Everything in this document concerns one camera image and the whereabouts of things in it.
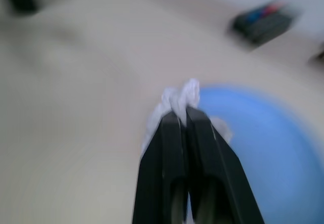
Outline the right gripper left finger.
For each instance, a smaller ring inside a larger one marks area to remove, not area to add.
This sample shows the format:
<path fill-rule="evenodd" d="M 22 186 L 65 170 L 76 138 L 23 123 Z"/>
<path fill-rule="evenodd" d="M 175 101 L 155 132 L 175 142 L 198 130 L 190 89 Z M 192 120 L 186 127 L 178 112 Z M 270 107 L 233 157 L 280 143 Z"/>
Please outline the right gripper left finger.
<path fill-rule="evenodd" d="M 140 160 L 132 222 L 185 223 L 187 179 L 184 127 L 171 111 Z"/>

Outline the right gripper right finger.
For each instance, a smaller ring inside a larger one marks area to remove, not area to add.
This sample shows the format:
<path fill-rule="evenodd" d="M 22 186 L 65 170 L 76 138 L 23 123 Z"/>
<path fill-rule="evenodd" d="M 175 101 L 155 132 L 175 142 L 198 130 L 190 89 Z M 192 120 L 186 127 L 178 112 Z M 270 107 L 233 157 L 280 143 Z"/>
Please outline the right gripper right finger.
<path fill-rule="evenodd" d="M 201 110 L 188 107 L 189 193 L 195 223 L 264 223 L 237 155 Z"/>

